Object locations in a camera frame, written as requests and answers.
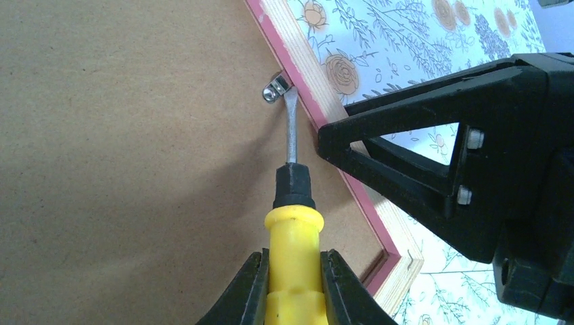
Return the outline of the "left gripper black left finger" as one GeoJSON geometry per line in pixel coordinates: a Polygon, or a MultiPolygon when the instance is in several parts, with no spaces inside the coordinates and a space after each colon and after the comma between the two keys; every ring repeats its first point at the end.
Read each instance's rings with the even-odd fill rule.
{"type": "Polygon", "coordinates": [[[198,324],[258,325],[265,322],[269,251],[253,252],[198,324]]]}

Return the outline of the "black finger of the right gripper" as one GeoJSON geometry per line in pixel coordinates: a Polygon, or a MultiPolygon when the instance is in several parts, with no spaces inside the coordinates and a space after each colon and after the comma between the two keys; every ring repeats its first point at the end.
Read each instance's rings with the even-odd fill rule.
{"type": "Polygon", "coordinates": [[[535,210],[527,180],[532,129],[549,76],[536,67],[477,67],[362,102],[319,130],[319,155],[412,216],[459,253],[489,263],[508,223],[535,210]],[[456,123],[449,164],[386,139],[456,123]]]}

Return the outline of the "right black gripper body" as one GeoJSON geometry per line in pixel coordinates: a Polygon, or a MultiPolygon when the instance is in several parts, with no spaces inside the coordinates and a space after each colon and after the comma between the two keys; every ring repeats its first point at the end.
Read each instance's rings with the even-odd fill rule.
{"type": "Polygon", "coordinates": [[[463,78],[464,128],[448,242],[494,268],[498,299],[573,320],[573,55],[512,56],[463,78]]]}

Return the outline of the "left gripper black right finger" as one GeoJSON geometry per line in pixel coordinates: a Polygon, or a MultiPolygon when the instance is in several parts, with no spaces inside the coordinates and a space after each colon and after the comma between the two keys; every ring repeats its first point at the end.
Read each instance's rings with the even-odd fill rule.
{"type": "Polygon", "coordinates": [[[338,251],[321,252],[320,263],[329,325],[397,324],[377,304],[338,251]]]}

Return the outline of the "yellow screwdriver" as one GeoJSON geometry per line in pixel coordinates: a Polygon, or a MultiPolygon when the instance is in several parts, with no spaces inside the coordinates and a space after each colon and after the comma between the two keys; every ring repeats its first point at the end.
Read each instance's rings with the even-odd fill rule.
{"type": "Polygon", "coordinates": [[[270,235],[266,324],[327,324],[319,234],[324,218],[315,209],[309,168],[298,162],[298,91],[284,94],[286,162],[275,174],[275,199],[264,220],[270,235]]]}

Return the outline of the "pink picture frame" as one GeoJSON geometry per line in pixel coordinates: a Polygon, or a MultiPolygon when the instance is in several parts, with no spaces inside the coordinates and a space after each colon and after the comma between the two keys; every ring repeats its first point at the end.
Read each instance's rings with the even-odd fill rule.
{"type": "Polygon", "coordinates": [[[1,323],[195,324],[285,160],[243,1],[1,2],[1,323]]]}

